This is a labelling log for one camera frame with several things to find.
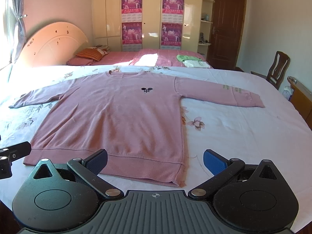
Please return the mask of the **dark brown door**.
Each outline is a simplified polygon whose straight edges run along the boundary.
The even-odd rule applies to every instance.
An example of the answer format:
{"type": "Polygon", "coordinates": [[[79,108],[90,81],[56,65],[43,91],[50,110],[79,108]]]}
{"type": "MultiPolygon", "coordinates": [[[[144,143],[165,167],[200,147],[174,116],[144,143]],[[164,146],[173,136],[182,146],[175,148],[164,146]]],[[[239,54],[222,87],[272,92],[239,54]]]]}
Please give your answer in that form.
{"type": "Polygon", "coordinates": [[[214,0],[207,61],[215,69],[235,70],[242,40],[246,0],[214,0]]]}

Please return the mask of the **peach curved headboard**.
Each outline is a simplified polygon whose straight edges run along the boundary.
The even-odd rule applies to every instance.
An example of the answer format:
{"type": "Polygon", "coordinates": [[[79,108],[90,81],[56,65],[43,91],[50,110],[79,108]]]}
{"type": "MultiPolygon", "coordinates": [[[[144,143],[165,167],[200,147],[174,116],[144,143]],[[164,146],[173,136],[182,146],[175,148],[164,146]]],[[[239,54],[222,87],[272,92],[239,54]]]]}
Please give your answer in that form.
{"type": "Polygon", "coordinates": [[[80,28],[68,22],[55,22],[28,39],[17,63],[27,66],[65,65],[86,47],[89,47],[89,40],[80,28]]]}

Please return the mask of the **grey curtain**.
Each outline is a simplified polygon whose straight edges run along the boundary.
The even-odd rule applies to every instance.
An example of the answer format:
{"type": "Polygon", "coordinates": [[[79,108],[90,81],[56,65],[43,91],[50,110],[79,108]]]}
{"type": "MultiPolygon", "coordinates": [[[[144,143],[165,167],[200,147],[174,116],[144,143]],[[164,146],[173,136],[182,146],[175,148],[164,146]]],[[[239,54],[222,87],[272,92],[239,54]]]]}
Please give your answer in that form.
{"type": "Polygon", "coordinates": [[[8,40],[10,63],[15,63],[26,42],[24,0],[4,0],[4,32],[8,40]]]}

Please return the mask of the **upper right pink poster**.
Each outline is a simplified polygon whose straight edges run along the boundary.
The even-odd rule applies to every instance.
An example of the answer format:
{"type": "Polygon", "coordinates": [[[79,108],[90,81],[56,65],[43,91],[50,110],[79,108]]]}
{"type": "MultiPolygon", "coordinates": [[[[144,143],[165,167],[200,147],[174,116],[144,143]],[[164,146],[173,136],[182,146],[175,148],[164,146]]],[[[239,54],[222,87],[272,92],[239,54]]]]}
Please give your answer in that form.
{"type": "Polygon", "coordinates": [[[183,23],[184,0],[162,0],[162,23],[183,23]]]}

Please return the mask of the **wooden side cabinet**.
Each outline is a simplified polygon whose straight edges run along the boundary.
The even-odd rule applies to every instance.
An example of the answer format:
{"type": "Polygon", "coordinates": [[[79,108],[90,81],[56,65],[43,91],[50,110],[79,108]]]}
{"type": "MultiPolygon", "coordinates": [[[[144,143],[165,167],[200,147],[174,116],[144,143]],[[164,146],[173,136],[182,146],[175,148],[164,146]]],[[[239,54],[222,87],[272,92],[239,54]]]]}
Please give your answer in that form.
{"type": "Polygon", "coordinates": [[[287,80],[293,89],[290,102],[311,128],[311,91],[295,77],[289,76],[287,80]]]}

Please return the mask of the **green folded cloth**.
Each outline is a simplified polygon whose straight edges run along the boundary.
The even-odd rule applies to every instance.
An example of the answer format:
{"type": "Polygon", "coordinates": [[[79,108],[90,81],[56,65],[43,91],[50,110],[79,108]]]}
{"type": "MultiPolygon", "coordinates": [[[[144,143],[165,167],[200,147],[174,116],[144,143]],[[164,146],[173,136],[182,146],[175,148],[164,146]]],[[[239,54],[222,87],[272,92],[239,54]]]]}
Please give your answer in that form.
{"type": "Polygon", "coordinates": [[[194,57],[194,56],[188,56],[188,55],[181,55],[181,54],[178,54],[176,56],[177,60],[180,61],[180,62],[186,62],[186,61],[202,61],[201,58],[198,58],[198,57],[194,57]]]}

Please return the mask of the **lower left pink poster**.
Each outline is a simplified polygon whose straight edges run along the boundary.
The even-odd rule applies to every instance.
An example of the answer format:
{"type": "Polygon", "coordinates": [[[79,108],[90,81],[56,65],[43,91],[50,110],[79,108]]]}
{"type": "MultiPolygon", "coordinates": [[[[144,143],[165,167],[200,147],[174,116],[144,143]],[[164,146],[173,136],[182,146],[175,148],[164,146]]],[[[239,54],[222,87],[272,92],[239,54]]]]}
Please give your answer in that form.
{"type": "Polygon", "coordinates": [[[142,23],[122,23],[122,50],[137,52],[142,49],[142,23]]]}

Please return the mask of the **lower right pink poster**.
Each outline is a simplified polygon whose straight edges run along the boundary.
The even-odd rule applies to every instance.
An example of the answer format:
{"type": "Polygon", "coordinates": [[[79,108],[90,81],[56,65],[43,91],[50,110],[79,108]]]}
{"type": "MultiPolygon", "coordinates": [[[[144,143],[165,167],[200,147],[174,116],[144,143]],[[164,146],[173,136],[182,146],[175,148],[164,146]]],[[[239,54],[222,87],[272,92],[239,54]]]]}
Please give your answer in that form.
{"type": "Polygon", "coordinates": [[[179,23],[162,23],[160,48],[180,50],[183,25],[179,23]]]}

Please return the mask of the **pink poster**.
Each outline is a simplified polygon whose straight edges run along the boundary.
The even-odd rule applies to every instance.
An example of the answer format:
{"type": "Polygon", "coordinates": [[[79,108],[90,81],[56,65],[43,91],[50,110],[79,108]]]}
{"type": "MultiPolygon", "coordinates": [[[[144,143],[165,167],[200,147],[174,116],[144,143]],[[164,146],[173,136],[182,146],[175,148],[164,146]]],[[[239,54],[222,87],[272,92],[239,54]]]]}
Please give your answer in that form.
{"type": "Polygon", "coordinates": [[[122,23],[122,50],[137,52],[142,49],[142,23],[122,23]]]}
{"type": "Polygon", "coordinates": [[[183,23],[184,0],[162,0],[162,23],[183,23]]]}
{"type": "Polygon", "coordinates": [[[162,23],[160,48],[180,50],[183,25],[179,23],[162,23]]]}
{"type": "Polygon", "coordinates": [[[142,0],[121,0],[122,23],[142,22],[142,0]]]}

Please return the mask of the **cream wardrobe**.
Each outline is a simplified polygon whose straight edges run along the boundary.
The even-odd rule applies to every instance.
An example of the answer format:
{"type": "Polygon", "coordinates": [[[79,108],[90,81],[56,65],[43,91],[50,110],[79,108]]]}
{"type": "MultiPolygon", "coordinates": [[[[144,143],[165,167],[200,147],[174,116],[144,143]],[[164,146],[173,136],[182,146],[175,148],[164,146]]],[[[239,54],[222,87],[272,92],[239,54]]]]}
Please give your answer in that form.
{"type": "MultiPolygon", "coordinates": [[[[181,49],[197,52],[203,0],[184,0],[181,49]]],[[[91,0],[95,44],[122,50],[121,0],[91,0]]],[[[161,49],[162,0],[142,0],[142,49],[161,49]]]]}

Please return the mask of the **dark wooden chair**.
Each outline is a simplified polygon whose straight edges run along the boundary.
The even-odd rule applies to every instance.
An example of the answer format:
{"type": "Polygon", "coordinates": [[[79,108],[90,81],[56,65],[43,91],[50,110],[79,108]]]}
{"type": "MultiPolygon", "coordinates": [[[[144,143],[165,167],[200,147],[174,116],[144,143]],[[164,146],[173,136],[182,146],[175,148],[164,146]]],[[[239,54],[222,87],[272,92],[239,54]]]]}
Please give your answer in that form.
{"type": "Polygon", "coordinates": [[[290,57],[284,52],[277,51],[272,66],[269,68],[267,75],[262,75],[251,71],[251,74],[257,75],[279,90],[280,85],[285,77],[288,66],[290,65],[290,57]]]}

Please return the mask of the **upper left pink poster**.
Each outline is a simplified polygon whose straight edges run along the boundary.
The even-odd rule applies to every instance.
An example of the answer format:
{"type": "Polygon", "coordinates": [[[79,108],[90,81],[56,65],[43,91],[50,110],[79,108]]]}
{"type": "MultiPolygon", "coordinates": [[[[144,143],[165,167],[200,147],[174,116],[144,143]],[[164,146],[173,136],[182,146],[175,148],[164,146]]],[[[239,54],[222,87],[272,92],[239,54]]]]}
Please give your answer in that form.
{"type": "Polygon", "coordinates": [[[142,22],[142,0],[121,0],[122,23],[142,22]]]}

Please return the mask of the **orange striped pillow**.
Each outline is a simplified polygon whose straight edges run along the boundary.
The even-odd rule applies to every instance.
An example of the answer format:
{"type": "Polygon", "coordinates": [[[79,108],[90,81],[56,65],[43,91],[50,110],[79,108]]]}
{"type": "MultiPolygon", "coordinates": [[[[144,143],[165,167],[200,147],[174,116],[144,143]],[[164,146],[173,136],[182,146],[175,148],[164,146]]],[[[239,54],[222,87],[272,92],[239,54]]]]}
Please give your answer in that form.
{"type": "Polygon", "coordinates": [[[92,59],[94,61],[100,61],[104,56],[108,54],[107,51],[99,48],[86,48],[76,54],[79,58],[92,59]]]}

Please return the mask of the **pink long-sleeve sweater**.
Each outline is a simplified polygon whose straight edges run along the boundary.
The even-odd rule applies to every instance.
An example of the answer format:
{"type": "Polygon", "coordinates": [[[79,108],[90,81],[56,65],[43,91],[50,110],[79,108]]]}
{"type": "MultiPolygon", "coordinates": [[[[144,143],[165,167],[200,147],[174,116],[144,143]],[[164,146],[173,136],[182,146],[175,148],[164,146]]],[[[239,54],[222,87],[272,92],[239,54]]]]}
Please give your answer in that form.
{"type": "Polygon", "coordinates": [[[24,164],[65,163],[105,149],[102,173],[179,186],[186,165],[181,98],[263,107],[247,90],[140,71],[104,72],[66,80],[23,95],[13,108],[54,102],[31,139],[24,164]]]}

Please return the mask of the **white folded cloth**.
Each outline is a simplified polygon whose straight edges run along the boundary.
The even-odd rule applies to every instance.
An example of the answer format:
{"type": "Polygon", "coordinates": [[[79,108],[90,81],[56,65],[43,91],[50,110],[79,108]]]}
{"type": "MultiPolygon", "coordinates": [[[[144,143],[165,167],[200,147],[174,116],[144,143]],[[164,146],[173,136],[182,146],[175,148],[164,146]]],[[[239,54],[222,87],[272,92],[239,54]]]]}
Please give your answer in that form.
{"type": "Polygon", "coordinates": [[[206,61],[186,60],[183,62],[183,64],[187,68],[211,68],[211,66],[206,61]]]}

